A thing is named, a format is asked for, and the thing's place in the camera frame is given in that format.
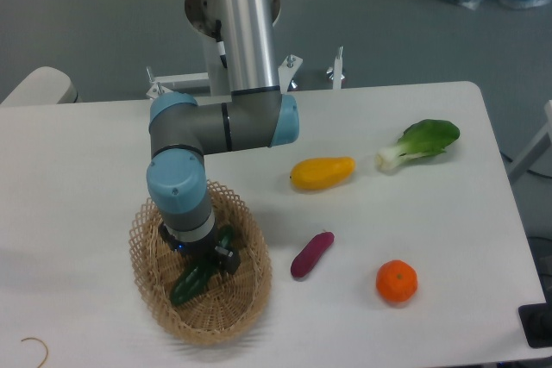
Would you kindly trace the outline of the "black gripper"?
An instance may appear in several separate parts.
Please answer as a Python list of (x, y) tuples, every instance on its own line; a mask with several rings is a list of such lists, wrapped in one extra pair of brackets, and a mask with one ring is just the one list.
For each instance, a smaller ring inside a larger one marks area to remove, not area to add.
[(168, 247), (179, 253), (182, 257), (200, 259), (206, 257), (210, 260), (216, 258), (216, 263), (221, 273), (234, 275), (241, 265), (241, 257), (233, 248), (226, 248), (218, 245), (217, 227), (214, 225), (211, 231), (201, 240), (183, 242), (170, 234), (165, 223), (158, 226), (158, 233)]

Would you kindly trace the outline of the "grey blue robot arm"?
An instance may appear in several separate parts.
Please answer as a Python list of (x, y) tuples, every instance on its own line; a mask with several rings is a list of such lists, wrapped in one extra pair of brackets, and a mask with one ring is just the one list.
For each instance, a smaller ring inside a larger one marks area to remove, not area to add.
[(206, 257), (234, 273), (241, 260), (222, 244), (207, 188), (204, 158), (298, 138), (295, 99), (279, 81), (273, 48), (275, 0), (212, 0), (213, 36), (223, 46), (231, 99), (201, 105), (190, 95), (169, 91), (150, 107), (151, 161), (147, 188), (162, 222), (160, 235), (182, 255)]

